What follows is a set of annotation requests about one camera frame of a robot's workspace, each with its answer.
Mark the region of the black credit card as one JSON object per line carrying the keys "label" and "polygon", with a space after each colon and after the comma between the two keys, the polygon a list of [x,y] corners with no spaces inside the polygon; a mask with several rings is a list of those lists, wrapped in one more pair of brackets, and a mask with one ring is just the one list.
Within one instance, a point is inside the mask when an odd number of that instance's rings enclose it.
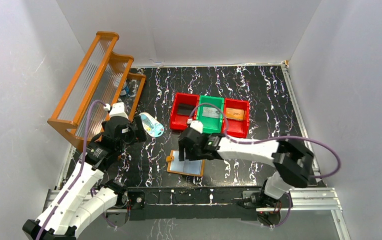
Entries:
{"label": "black credit card", "polygon": [[179,103],[176,113],[181,116],[190,116],[194,107],[194,105]]}

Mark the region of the white credit card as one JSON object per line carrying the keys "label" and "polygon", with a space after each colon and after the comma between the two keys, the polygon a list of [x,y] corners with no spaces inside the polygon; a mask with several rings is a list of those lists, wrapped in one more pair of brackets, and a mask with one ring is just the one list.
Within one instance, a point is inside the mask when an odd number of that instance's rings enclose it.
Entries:
{"label": "white credit card", "polygon": [[202,116],[206,118],[219,119],[221,117],[221,113],[214,107],[203,107]]}

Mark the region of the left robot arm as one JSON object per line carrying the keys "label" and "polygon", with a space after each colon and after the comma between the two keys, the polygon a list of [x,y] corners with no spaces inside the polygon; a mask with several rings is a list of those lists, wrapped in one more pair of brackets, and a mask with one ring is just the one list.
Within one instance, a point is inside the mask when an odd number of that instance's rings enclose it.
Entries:
{"label": "left robot arm", "polygon": [[22,230],[30,240],[76,240],[99,215],[110,207],[128,202],[127,187],[109,180],[90,200],[85,197],[120,157],[125,146],[146,141],[140,116],[133,121],[123,115],[102,123],[103,131],[83,144],[82,159],[50,206],[36,219],[28,219]]}

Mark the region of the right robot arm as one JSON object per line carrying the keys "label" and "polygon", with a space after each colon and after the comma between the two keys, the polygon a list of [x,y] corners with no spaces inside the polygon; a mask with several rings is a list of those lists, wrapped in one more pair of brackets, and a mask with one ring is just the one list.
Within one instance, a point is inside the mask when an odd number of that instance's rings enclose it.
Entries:
{"label": "right robot arm", "polygon": [[303,137],[280,136],[265,140],[206,134],[188,127],[178,138],[179,160],[246,160],[270,165],[275,173],[267,178],[260,193],[261,203],[273,207],[292,188],[306,188],[314,159]]}

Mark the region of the orange leather card holder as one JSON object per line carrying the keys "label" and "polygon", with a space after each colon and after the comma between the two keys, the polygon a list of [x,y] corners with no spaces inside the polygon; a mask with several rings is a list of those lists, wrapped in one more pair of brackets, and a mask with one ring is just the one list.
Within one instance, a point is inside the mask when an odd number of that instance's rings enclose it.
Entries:
{"label": "orange leather card holder", "polygon": [[202,177],[204,172],[204,160],[179,160],[179,151],[172,150],[166,157],[168,163],[167,172],[193,177]]}

